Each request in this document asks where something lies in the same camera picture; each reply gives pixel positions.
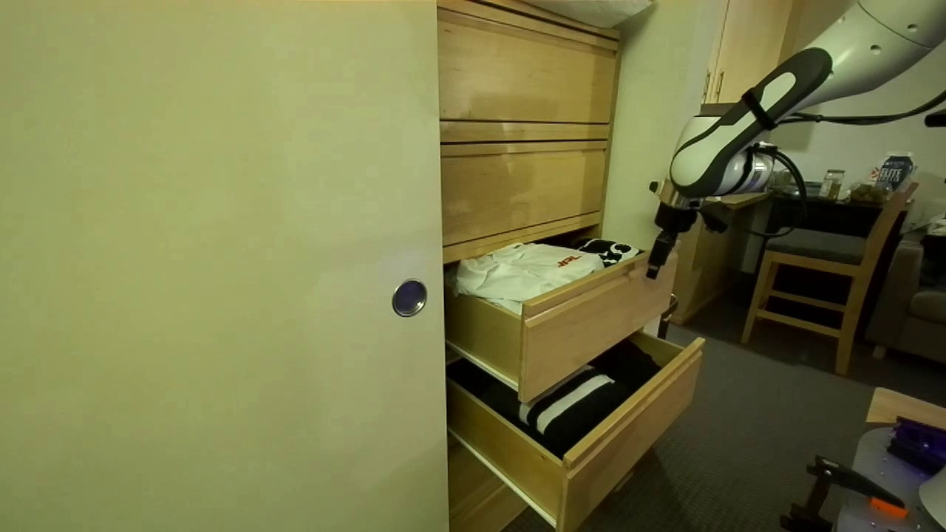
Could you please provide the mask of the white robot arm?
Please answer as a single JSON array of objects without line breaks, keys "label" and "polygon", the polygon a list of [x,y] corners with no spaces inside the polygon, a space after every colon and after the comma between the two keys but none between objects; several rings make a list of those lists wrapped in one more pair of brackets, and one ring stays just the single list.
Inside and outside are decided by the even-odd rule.
[{"label": "white robot arm", "polygon": [[648,276],[657,278],[700,204],[759,194],[778,155],[762,136],[809,108],[862,95],[946,40],[946,0],[852,0],[809,44],[759,78],[719,120],[691,120],[671,155]]}]

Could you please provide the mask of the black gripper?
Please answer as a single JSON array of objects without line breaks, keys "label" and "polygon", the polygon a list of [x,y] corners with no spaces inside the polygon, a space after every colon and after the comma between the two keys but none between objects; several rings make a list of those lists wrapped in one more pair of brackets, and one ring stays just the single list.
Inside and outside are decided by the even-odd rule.
[{"label": "black gripper", "polygon": [[671,202],[657,210],[657,241],[648,256],[648,276],[657,278],[674,251],[680,233],[686,233],[697,219],[694,202]]}]

